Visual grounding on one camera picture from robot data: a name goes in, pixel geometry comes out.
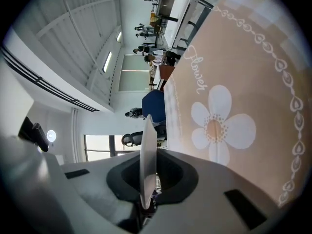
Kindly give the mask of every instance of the round light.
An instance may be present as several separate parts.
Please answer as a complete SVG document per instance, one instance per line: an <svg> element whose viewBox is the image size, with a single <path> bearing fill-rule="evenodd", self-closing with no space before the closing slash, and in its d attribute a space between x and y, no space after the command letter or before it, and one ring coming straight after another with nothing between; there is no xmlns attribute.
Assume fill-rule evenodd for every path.
<svg viewBox="0 0 312 234"><path fill-rule="evenodd" d="M53 142L57 138L57 134L53 130L49 130L47 133L48 141Z"/></svg>

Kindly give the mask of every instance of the white flower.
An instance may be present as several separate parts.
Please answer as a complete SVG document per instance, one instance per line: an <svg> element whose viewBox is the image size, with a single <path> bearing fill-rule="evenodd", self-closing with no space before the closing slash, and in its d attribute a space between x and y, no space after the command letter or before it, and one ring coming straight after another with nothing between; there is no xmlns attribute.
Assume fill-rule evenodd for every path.
<svg viewBox="0 0 312 234"><path fill-rule="evenodd" d="M209 91L207 108L200 102L192 105L192 118L201 126L192 133L192 141L197 149L209 146L209 159L222 165L230 161L227 144L236 149L248 148L255 139L254 120L246 114L238 114L227 119L232 97L230 91L216 85Z"/></svg>

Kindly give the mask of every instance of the flower center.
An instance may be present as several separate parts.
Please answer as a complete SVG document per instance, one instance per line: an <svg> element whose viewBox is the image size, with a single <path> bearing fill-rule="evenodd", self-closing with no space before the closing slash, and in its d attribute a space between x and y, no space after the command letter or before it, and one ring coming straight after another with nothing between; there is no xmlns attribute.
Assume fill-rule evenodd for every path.
<svg viewBox="0 0 312 234"><path fill-rule="evenodd" d="M212 138L218 138L221 135L222 127L219 121L213 119L210 120L206 126L206 136Z"/></svg>

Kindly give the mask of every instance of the beige fabric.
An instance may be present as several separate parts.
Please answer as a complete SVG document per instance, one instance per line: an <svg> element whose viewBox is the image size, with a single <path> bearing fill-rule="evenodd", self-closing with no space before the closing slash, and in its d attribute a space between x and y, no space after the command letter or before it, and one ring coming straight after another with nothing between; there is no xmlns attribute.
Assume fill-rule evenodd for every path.
<svg viewBox="0 0 312 234"><path fill-rule="evenodd" d="M165 85L168 148L228 166L279 206L295 198L311 166L310 55L278 0L220 0Z"/></svg>

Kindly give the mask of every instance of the ceiling light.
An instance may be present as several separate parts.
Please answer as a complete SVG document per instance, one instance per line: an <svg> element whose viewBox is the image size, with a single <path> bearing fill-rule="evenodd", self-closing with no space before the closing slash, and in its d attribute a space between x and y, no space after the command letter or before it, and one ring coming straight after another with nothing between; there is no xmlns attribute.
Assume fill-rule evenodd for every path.
<svg viewBox="0 0 312 234"><path fill-rule="evenodd" d="M119 41L120 37L121 37L121 32L120 32L119 35L117 36L117 41Z"/></svg>
<svg viewBox="0 0 312 234"><path fill-rule="evenodd" d="M107 57L106 62L105 62L105 65L103 67L104 72L106 72L106 69L108 67L108 63L109 63L109 60L111 59L111 57L112 57L112 52L109 52L108 57Z"/></svg>
<svg viewBox="0 0 312 234"><path fill-rule="evenodd" d="M47 133L47 139L49 142L53 142L57 138L57 134L53 130L49 130Z"/></svg>

